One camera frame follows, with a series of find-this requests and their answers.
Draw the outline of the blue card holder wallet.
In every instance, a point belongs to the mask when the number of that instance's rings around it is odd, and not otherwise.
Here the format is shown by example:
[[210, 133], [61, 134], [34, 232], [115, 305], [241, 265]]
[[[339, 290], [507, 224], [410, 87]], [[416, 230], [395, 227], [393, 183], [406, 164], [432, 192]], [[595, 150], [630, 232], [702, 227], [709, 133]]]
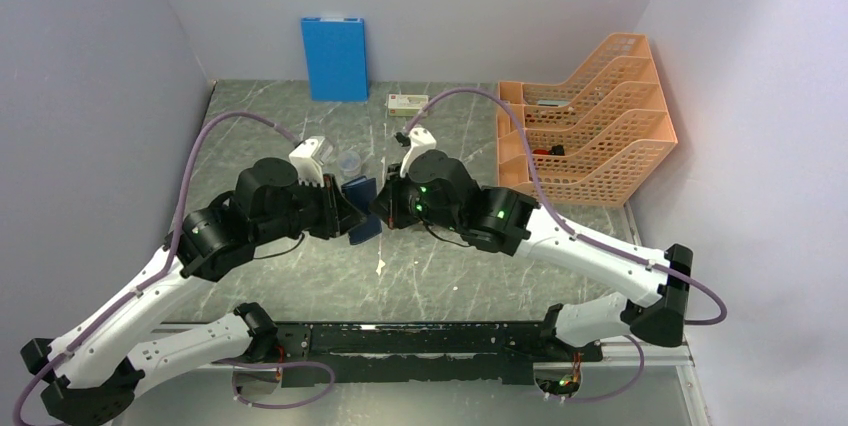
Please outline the blue card holder wallet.
[[369, 209], [371, 202], [377, 196], [376, 179], [360, 175], [344, 183], [341, 186], [341, 192], [365, 216], [362, 224], [348, 232], [349, 244], [360, 245], [379, 236], [382, 233], [382, 223]]

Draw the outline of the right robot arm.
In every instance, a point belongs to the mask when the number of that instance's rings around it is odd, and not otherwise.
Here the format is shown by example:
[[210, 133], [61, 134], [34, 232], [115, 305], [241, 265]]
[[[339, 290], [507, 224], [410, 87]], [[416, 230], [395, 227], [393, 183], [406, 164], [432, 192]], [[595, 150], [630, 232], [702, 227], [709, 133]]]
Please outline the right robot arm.
[[369, 209], [391, 229], [442, 227], [477, 250], [565, 267], [611, 288], [600, 299], [555, 309], [553, 324], [539, 335], [550, 359], [615, 336], [668, 348], [683, 342], [689, 286], [682, 278], [692, 263], [684, 246], [639, 247], [567, 223], [531, 196], [479, 185], [459, 160], [438, 150], [407, 170], [391, 165]]

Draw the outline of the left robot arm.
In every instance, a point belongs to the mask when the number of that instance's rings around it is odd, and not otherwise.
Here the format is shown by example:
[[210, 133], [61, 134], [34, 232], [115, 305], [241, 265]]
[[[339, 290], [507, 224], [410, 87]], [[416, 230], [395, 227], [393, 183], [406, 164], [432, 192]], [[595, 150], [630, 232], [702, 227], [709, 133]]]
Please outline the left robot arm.
[[257, 161], [232, 190], [189, 214], [96, 313], [60, 337], [22, 348], [30, 389], [63, 425], [103, 425], [147, 390], [199, 366], [268, 359], [278, 350], [278, 329], [256, 303], [164, 339], [148, 334], [186, 299], [251, 262], [259, 246], [303, 236], [334, 239], [364, 220], [334, 176], [309, 181], [286, 160]]

